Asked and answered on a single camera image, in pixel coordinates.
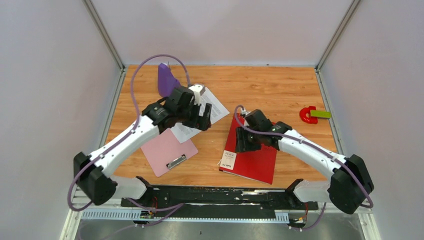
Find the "printed paper sheet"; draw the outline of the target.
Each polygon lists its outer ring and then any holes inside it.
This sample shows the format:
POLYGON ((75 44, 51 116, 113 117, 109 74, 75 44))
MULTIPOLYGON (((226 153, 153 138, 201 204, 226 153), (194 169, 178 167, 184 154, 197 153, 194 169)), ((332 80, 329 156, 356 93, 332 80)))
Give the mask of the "printed paper sheet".
POLYGON ((208 87, 195 95, 190 109, 189 120, 178 122, 171 128, 176 139, 182 144, 227 116, 230 112, 208 87))

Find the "red folder with black inside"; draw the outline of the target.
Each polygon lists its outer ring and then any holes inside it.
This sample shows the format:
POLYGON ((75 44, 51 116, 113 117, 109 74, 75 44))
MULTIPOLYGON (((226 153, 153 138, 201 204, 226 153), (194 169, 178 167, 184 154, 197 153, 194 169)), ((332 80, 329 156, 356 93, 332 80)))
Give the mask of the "red folder with black inside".
POLYGON ((233 118, 225 148, 219 162, 219 170, 243 178, 272 184, 277 150, 265 145, 261 149, 236 153, 236 128, 240 125, 233 118))

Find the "pink clipboard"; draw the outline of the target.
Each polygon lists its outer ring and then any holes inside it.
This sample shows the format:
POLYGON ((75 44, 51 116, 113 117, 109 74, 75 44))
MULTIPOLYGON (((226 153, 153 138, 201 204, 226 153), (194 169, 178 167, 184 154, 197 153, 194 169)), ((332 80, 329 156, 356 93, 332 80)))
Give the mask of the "pink clipboard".
POLYGON ((161 177, 169 172, 170 169, 167 169, 166 164, 181 155, 186 155, 188 160, 198 153, 198 149, 191 140, 180 143, 171 129, 167 129, 149 140, 140 149, 156 177, 161 177))

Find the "metal clipboard clip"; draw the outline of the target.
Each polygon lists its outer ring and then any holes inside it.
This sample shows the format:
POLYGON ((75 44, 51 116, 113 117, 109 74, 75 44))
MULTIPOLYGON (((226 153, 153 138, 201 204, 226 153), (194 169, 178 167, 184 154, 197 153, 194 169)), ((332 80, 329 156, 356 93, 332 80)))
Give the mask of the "metal clipboard clip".
POLYGON ((184 161, 187 160, 187 157, 185 154, 182 154, 181 156, 179 156, 178 158, 175 158, 174 160, 172 160, 171 162, 166 164, 167 169, 171 170, 172 168, 178 166, 179 164, 183 163, 184 161))

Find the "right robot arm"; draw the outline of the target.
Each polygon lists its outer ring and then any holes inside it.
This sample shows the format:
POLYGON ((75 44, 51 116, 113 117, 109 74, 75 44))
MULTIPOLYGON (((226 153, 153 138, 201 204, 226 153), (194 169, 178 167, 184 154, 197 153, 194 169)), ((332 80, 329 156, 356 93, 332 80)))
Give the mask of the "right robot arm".
POLYGON ((290 208, 298 209, 307 202, 330 202, 343 213, 352 215, 360 207, 374 207, 370 196, 375 189, 374 183, 360 156, 328 150, 290 125, 282 121, 272 122, 259 109, 247 111, 238 105, 233 117, 237 123, 236 153, 271 147, 298 158, 325 176, 325 181, 300 179, 293 183, 285 195, 290 208))

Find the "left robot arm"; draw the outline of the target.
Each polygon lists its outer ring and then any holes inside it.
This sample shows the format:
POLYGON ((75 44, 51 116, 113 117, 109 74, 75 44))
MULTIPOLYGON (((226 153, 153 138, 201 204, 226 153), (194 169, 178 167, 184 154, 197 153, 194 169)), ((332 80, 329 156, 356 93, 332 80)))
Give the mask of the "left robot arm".
POLYGON ((90 154, 79 152, 73 158, 73 185, 89 198, 89 204, 102 205, 112 198, 129 198, 149 206, 153 193, 140 177, 115 176, 115 170, 142 145, 177 123, 206 131, 211 127, 210 103, 202 104, 206 88, 202 84, 179 86, 164 97, 137 111, 136 120, 117 137, 90 154))

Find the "purple plastic stand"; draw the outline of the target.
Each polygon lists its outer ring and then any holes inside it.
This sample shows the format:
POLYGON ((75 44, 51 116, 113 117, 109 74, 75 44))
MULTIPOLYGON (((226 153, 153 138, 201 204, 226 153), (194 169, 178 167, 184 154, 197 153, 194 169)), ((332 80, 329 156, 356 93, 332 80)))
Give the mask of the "purple plastic stand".
POLYGON ((157 69, 157 90, 159 95, 162 98, 168 97, 173 89, 179 86, 181 86, 181 83, 174 77, 169 66, 165 63, 160 63, 157 69))

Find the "red magnet shaped toy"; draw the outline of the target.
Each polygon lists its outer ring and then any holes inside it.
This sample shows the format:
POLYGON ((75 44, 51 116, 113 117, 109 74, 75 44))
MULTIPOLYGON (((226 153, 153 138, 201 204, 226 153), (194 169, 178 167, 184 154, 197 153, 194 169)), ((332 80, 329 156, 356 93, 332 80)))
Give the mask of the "red magnet shaped toy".
POLYGON ((313 124, 316 125, 318 123, 318 118, 311 115, 311 111, 316 110, 315 106, 308 106, 304 107, 299 111, 299 117, 300 119, 307 123, 307 124, 313 124))

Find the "green rectangular block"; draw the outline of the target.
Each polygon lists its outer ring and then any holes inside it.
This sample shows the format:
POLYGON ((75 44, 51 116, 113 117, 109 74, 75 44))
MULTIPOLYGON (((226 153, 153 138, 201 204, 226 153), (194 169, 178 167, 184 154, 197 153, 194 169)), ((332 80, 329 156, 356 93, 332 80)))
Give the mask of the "green rectangular block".
POLYGON ((320 110, 311 110, 310 116, 314 118, 320 118, 320 119, 330 119, 332 117, 332 114, 329 111, 320 111, 320 110))

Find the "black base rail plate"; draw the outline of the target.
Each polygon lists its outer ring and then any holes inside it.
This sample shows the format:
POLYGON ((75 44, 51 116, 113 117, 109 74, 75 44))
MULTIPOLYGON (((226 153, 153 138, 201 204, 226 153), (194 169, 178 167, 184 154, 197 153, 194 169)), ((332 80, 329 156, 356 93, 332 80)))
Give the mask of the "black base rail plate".
POLYGON ((274 219, 276 211, 300 213, 318 210, 317 202, 303 203, 284 188, 152 185, 140 199, 122 199, 120 206, 164 209, 183 206, 174 218, 197 219, 274 219))

